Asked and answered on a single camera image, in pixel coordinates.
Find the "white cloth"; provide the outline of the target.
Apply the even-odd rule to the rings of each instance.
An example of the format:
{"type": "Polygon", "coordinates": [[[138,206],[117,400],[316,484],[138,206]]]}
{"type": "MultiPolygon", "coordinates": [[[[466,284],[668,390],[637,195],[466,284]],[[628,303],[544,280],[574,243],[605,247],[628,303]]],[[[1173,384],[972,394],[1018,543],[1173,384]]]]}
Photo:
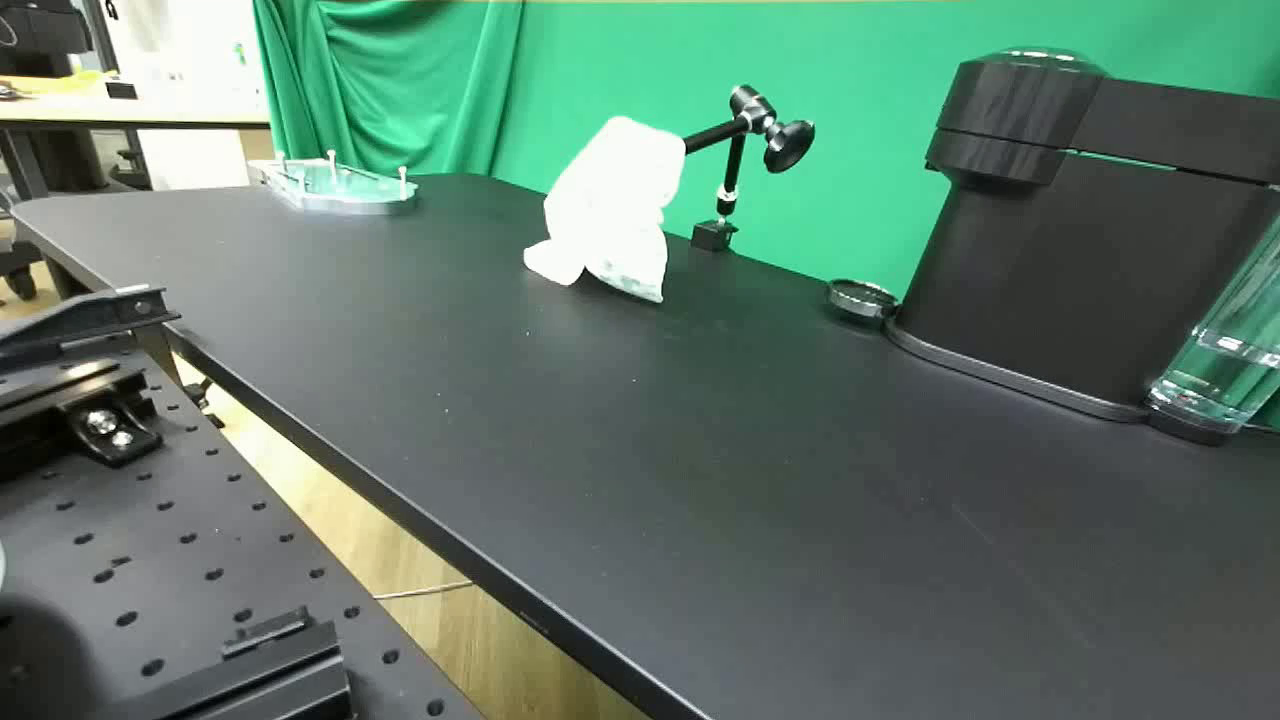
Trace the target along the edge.
{"type": "Polygon", "coordinates": [[[685,140],[609,117],[544,195],[544,239],[525,266],[567,287],[581,276],[658,303],[668,276],[662,206],[679,190],[685,140]]]}

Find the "black articulated stand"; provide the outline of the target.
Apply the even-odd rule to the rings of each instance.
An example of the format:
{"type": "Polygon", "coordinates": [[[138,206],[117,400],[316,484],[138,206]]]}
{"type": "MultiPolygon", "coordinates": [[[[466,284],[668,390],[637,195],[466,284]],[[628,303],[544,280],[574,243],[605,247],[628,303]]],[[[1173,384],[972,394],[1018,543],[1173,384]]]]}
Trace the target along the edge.
{"type": "Polygon", "coordinates": [[[703,253],[726,253],[730,247],[730,235],[736,235],[736,225],[730,225],[730,213],[736,213],[736,200],[739,200],[739,163],[745,163],[745,143],[759,137],[762,140],[762,169],[773,177],[795,169],[812,140],[817,140],[817,126],[806,121],[779,121],[776,106],[750,87],[750,84],[736,84],[726,91],[726,117],[710,126],[699,126],[685,140],[685,150],[696,154],[710,143],[724,143],[726,146],[726,160],[724,160],[724,177],[720,177],[720,187],[717,187],[717,217],[710,219],[699,219],[692,228],[692,243],[703,247],[703,253]]]}

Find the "small black round lens cap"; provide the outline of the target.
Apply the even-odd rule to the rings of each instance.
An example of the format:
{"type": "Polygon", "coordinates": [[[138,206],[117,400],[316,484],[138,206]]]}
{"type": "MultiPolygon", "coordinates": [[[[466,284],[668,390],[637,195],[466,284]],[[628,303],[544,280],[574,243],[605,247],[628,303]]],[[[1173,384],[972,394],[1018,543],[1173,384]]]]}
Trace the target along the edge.
{"type": "Polygon", "coordinates": [[[865,280],[833,280],[827,299],[837,313],[866,325],[889,319],[897,309],[897,294],[889,287],[865,280]]]}

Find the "green backdrop curtain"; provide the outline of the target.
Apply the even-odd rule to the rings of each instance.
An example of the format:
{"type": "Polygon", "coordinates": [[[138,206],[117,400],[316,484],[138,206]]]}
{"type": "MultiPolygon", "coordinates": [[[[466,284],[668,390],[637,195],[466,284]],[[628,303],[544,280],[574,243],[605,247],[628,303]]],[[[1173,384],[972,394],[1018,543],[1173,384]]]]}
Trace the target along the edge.
{"type": "Polygon", "coordinates": [[[611,117],[696,132],[736,84],[817,126],[745,172],[745,255],[901,291],[940,213],[922,146],[975,55],[1274,94],[1280,0],[247,0],[273,143],[544,187],[611,117]]]}

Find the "clear acrylic plate with standoffs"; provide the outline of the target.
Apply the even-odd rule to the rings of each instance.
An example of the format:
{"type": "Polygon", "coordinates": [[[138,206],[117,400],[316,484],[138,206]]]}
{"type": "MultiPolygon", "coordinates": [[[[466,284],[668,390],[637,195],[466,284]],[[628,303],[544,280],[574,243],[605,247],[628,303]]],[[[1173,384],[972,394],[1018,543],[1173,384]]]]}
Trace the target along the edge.
{"type": "Polygon", "coordinates": [[[418,187],[408,178],[408,172],[379,177],[340,163],[335,154],[252,160],[252,178],[286,206],[319,217],[395,217],[418,200],[418,187]]]}

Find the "black coffee machine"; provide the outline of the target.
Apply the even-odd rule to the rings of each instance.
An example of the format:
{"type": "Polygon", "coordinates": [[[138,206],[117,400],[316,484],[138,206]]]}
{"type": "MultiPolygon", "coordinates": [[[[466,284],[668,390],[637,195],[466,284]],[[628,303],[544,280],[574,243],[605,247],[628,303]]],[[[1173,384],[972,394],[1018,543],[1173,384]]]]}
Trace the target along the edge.
{"type": "Polygon", "coordinates": [[[1147,380],[1274,219],[1280,100],[999,51],[954,68],[926,169],[948,200],[893,338],[1136,420],[1147,380]]]}

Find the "wooden desk in background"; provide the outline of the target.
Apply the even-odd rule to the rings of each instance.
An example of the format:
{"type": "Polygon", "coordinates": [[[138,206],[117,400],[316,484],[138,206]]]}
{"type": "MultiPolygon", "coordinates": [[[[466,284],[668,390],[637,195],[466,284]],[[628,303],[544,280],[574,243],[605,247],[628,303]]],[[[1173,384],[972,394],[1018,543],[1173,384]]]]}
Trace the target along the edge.
{"type": "Polygon", "coordinates": [[[9,126],[265,126],[256,94],[135,94],[103,87],[103,72],[9,76],[0,94],[9,126]]]}

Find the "black perforated breadboard base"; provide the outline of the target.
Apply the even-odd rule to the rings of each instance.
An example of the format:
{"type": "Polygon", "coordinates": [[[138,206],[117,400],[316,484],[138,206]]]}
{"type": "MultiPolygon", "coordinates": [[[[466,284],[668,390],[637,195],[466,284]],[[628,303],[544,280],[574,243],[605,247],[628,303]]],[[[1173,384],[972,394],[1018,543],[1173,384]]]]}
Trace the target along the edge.
{"type": "Polygon", "coordinates": [[[476,720],[147,356],[0,400],[0,720],[476,720]]]}

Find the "clear water tank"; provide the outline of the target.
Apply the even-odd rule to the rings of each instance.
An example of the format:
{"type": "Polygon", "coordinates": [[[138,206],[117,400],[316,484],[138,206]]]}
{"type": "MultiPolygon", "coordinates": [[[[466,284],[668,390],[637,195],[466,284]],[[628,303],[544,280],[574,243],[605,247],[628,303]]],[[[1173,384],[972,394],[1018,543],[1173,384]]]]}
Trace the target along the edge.
{"type": "Polygon", "coordinates": [[[1280,217],[1147,384],[1157,420],[1235,434],[1280,390],[1280,217]]]}

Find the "black mounting bracket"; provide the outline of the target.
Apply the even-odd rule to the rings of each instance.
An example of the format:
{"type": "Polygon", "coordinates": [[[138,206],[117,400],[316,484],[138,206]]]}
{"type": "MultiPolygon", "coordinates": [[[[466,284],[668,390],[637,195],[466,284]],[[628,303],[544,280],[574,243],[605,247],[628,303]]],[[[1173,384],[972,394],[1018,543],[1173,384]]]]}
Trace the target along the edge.
{"type": "Polygon", "coordinates": [[[161,449],[138,336],[170,319],[157,284],[58,299],[0,326],[0,464],[81,449],[130,464],[161,449]]]}

